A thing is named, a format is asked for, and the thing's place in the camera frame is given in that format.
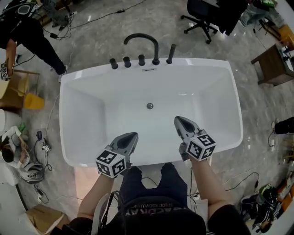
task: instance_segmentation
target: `chair base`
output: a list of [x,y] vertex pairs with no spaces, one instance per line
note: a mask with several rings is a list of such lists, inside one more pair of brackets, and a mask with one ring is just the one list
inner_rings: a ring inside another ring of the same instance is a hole
[[209,29],[212,29],[212,30],[213,30],[213,33],[216,34],[217,31],[218,31],[217,29],[215,29],[214,27],[212,27],[212,26],[206,24],[206,23],[205,23],[205,20],[198,20],[198,19],[194,19],[194,18],[191,18],[191,17],[187,17],[187,16],[182,15],[182,16],[181,16],[181,20],[184,19],[184,18],[186,18],[186,19],[188,19],[188,20],[191,20],[191,21],[193,21],[193,22],[196,23],[194,26],[192,26],[192,27],[190,27],[190,28],[184,30],[184,34],[187,34],[187,33],[188,33],[189,31],[191,31],[192,29],[195,29],[195,28],[200,27],[200,28],[202,28],[202,30],[205,32],[205,34],[206,34],[206,36],[207,36],[207,38],[208,38],[208,39],[206,40],[206,43],[207,43],[207,44],[210,44],[210,43],[211,43],[211,37],[210,37],[208,31],[209,31]]

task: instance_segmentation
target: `hand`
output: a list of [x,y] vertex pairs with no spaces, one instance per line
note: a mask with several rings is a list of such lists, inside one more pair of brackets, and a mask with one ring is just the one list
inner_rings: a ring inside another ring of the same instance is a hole
[[27,152],[25,150],[22,150],[22,153],[20,154],[20,159],[19,161],[21,163],[24,163],[25,158],[27,157]]

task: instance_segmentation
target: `bathtub drain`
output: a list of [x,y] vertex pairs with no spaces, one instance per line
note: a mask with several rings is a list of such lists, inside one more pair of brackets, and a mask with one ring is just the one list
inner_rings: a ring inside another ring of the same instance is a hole
[[148,103],[148,104],[146,105],[146,107],[147,107],[147,109],[153,109],[153,103]]

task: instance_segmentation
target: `black pants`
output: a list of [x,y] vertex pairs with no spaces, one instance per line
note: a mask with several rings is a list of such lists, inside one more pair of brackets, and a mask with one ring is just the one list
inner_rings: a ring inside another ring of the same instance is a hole
[[37,20],[31,18],[23,20],[11,33],[11,39],[36,54],[54,68],[57,74],[65,72],[64,64],[50,42],[44,37],[43,28]]
[[275,125],[276,134],[294,133],[294,117],[288,118]]
[[128,170],[119,190],[124,204],[143,196],[167,196],[187,207],[188,186],[172,163],[166,163],[161,168],[161,180],[157,188],[146,189],[141,180],[142,172],[139,168]]

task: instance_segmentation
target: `cardboard box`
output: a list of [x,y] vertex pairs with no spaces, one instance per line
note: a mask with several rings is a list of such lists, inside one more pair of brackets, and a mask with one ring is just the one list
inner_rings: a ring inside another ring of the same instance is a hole
[[26,214],[41,235],[49,235],[55,227],[61,229],[63,225],[69,223],[66,214],[43,205],[35,206]]

